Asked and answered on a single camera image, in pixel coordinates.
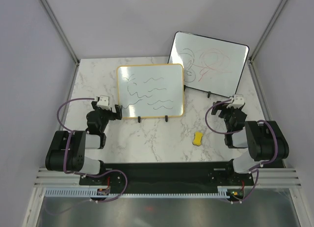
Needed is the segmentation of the yellow-framed whiteboard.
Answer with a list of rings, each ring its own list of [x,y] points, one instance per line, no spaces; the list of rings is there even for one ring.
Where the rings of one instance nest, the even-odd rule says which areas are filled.
[[[180,117],[184,114],[181,64],[122,65],[116,70],[123,118]]]

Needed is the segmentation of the yellow whiteboard eraser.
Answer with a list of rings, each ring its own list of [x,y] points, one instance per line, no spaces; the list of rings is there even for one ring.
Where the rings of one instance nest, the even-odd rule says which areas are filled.
[[[195,132],[192,144],[195,146],[200,146],[202,144],[202,137],[203,137],[203,133]]]

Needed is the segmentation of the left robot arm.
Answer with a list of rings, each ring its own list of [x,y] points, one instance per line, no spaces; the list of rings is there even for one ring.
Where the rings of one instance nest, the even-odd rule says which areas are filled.
[[[107,172],[102,169],[101,160],[85,156],[88,149],[103,149],[106,142],[105,129],[110,121],[122,119],[121,105],[114,105],[115,110],[100,98],[91,103],[93,110],[86,115],[87,128],[84,131],[56,131],[45,158],[45,167],[50,171],[65,174],[89,176],[97,185],[107,181]]]

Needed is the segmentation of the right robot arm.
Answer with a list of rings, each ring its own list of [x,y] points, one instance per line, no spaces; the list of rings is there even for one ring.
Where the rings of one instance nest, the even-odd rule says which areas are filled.
[[[214,102],[209,113],[224,120],[226,131],[211,131],[224,135],[225,145],[230,149],[247,149],[241,156],[232,159],[232,168],[224,173],[225,181],[235,185],[242,173],[253,173],[275,161],[288,157],[289,146],[276,121],[247,121],[242,111],[244,104],[235,104],[232,99]]]

